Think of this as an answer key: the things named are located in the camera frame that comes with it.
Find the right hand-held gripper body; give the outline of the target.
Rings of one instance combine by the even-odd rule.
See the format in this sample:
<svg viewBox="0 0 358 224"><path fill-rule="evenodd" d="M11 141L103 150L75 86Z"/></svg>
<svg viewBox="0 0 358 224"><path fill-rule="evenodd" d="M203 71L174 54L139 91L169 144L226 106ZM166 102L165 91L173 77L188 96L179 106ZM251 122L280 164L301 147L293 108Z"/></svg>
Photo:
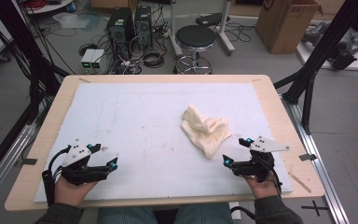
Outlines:
<svg viewBox="0 0 358 224"><path fill-rule="evenodd" d="M258 182L263 182L266 180L269 172L274 170L272 153L287 151L290 147L259 136L254 140L249 149L251 159L248 161L234 161L231 171L236 176L255 175Z"/></svg>

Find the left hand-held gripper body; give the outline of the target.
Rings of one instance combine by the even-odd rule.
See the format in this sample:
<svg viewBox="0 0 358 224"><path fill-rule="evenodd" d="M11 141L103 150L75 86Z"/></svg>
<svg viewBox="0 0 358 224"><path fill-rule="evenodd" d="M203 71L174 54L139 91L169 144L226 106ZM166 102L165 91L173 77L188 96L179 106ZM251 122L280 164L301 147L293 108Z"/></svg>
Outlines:
<svg viewBox="0 0 358 224"><path fill-rule="evenodd" d="M62 162L61 175L71 184L80 185L105 180L110 173L105 166L89 167L90 155L87 145L76 139L69 146L68 155Z"/></svg>

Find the cream towel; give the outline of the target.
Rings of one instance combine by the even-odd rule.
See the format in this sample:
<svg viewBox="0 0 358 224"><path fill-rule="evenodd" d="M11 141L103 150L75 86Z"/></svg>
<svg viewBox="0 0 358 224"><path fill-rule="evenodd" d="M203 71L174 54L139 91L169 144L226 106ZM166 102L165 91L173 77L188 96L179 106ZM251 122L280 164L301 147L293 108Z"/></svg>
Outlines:
<svg viewBox="0 0 358 224"><path fill-rule="evenodd" d="M182 115L181 128L189 140L211 160L220 145L231 136L227 118L205 117L189 105Z"/></svg>

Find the wooden table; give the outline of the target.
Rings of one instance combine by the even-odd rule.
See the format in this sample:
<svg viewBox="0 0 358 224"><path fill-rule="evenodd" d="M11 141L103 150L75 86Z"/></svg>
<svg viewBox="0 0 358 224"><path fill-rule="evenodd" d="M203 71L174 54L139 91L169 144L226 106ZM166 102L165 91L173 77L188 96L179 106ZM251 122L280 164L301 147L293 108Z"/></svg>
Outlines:
<svg viewBox="0 0 358 224"><path fill-rule="evenodd" d="M287 198L319 197L324 188L312 165L302 161L304 147L289 119L282 102L269 77L265 75L119 75L119 76L69 76L53 101L41 129L34 140L30 155L37 159L35 165L25 165L9 193L5 207L9 211L42 210L46 207L45 192L42 183L43 171L58 166L49 153L55 144L58 133L79 85L85 83L250 83L266 116L271 136L268 137L290 147L275 157L275 168L282 181L282 192ZM304 190L288 173L296 175L310 189ZM135 200L85 200L87 207L131 206L131 205L174 205L183 203L217 203L248 201L251 191L246 195L233 196L192 196L169 199Z"/></svg>

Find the white foam mat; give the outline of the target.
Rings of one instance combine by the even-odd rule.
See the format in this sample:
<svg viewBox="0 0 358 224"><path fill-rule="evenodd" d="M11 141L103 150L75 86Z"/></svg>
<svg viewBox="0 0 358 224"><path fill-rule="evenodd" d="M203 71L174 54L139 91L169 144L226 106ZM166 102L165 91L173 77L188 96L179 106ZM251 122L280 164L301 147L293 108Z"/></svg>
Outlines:
<svg viewBox="0 0 358 224"><path fill-rule="evenodd" d="M226 118L231 135L207 159L181 128L189 105L207 118ZM89 166L112 159L117 169L88 193L90 201L246 195L243 178L223 158L247 161L241 138L271 131L250 83L85 83L78 86L49 156L80 140L99 144Z"/></svg>

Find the person's left leg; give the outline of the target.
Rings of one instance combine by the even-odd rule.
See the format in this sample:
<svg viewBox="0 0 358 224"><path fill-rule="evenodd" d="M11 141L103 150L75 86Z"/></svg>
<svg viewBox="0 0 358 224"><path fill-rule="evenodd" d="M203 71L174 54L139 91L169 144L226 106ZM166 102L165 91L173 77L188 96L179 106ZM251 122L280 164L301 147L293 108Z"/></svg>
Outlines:
<svg viewBox="0 0 358 224"><path fill-rule="evenodd" d="M102 208L97 224L158 224L150 207Z"/></svg>

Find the person's leg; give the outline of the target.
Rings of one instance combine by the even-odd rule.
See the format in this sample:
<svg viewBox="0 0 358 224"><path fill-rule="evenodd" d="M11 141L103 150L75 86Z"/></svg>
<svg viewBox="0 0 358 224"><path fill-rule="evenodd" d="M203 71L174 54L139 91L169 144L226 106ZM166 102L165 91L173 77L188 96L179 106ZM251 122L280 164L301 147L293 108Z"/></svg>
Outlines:
<svg viewBox="0 0 358 224"><path fill-rule="evenodd" d="M182 205L173 224L234 224L228 203Z"/></svg>
<svg viewBox="0 0 358 224"><path fill-rule="evenodd" d="M150 207L102 208L97 224L158 224Z"/></svg>

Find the white power supply unit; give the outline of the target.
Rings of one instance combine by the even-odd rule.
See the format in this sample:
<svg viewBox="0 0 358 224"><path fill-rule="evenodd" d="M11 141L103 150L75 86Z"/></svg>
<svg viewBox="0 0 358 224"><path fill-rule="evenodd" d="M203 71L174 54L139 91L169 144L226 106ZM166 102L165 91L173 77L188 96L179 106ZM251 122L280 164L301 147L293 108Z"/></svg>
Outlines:
<svg viewBox="0 0 358 224"><path fill-rule="evenodd" d="M84 72L88 74L91 71L91 61L93 58L95 50L87 49L81 59L81 64L83 66Z"/></svg>
<svg viewBox="0 0 358 224"><path fill-rule="evenodd" d="M101 72L103 57L104 57L103 49L94 50L93 56L90 60L90 64L95 74L99 74Z"/></svg>

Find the white desk leg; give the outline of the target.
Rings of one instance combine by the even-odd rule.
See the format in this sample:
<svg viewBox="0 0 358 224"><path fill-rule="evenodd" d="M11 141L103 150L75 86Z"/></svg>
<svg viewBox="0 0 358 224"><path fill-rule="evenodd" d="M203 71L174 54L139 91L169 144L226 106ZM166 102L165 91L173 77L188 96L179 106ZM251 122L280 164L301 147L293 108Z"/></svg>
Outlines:
<svg viewBox="0 0 358 224"><path fill-rule="evenodd" d="M175 34L176 34L176 19L175 19L175 4L176 0L170 0L171 3L171 28L169 31L170 40L172 43L172 47L175 53L175 56L177 58L183 56L182 49L179 47L179 45L176 43Z"/></svg>
<svg viewBox="0 0 358 224"><path fill-rule="evenodd" d="M224 45L228 56L230 56L235 51L235 48L233 47L231 41L228 39L228 37L225 33L228 12L229 12L229 8L231 5L231 1L232 0L224 0L223 9L222 9L222 17L221 17L221 21L220 21L220 28L218 30L218 36L220 37L220 40L221 40L222 44Z"/></svg>

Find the black round stool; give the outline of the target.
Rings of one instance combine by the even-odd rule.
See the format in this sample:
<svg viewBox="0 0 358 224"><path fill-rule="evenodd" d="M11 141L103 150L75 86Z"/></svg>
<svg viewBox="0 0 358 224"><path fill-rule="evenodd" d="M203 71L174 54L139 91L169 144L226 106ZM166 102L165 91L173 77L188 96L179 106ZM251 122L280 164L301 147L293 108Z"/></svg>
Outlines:
<svg viewBox="0 0 358 224"><path fill-rule="evenodd" d="M184 75L193 72L196 75L210 75L213 72L208 60L200 57L200 53L210 49L215 43L213 30L202 25L188 25L180 28L175 34L175 42L180 49L190 51L189 55L180 57L173 72Z"/></svg>

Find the large black computer tower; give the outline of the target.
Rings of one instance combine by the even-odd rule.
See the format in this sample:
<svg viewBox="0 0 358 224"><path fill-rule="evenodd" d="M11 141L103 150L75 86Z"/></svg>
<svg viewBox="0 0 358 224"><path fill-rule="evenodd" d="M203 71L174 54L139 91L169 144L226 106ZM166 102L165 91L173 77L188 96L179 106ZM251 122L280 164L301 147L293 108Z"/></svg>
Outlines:
<svg viewBox="0 0 358 224"><path fill-rule="evenodd" d="M129 7L115 7L106 25L109 40L117 56L131 58L131 41L135 38L132 11Z"/></svg>

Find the black flat case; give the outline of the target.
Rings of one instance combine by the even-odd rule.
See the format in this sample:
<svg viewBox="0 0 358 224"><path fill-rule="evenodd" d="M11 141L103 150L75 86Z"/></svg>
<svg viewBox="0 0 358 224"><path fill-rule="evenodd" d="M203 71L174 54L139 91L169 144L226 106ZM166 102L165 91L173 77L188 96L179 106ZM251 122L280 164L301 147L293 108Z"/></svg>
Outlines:
<svg viewBox="0 0 358 224"><path fill-rule="evenodd" d="M207 16L199 16L198 18L196 18L196 23L198 25L209 27L213 25L220 25L221 20L222 20L222 14L214 13Z"/></svg>

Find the clear plastic bag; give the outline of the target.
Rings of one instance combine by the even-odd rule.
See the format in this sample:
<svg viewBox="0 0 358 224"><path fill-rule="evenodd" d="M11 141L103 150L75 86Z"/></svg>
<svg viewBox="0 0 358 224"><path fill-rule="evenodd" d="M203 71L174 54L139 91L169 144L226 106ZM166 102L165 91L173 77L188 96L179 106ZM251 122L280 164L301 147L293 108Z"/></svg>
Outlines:
<svg viewBox="0 0 358 224"><path fill-rule="evenodd" d="M62 12L52 17L61 25L62 29L90 29L99 25L101 18L93 13Z"/></svg>

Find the white round table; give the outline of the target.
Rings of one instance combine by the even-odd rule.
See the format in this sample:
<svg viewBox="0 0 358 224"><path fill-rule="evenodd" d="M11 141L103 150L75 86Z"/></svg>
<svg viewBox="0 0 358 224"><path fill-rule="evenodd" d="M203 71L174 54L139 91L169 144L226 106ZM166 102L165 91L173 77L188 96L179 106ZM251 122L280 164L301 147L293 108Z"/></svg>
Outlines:
<svg viewBox="0 0 358 224"><path fill-rule="evenodd" d="M68 5L73 4L74 2L75 0L61 0L59 4L51 5L46 3L42 7L26 7L25 9L28 13L39 14L39 13L50 12L63 7L67 7Z"/></svg>

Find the black metal frame stand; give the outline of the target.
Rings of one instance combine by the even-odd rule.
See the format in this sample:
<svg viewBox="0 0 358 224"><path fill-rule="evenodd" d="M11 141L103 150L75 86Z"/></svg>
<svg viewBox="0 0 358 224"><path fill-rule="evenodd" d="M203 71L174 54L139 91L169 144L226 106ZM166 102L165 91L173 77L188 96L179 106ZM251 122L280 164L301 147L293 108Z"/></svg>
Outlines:
<svg viewBox="0 0 358 224"><path fill-rule="evenodd" d="M273 84L275 89L279 89L291 83L289 90L282 95L283 100L291 105L297 105L299 97L305 94L301 126L306 134L310 134L310 111L316 75L357 18L358 0L345 0L305 64L291 76Z"/></svg>

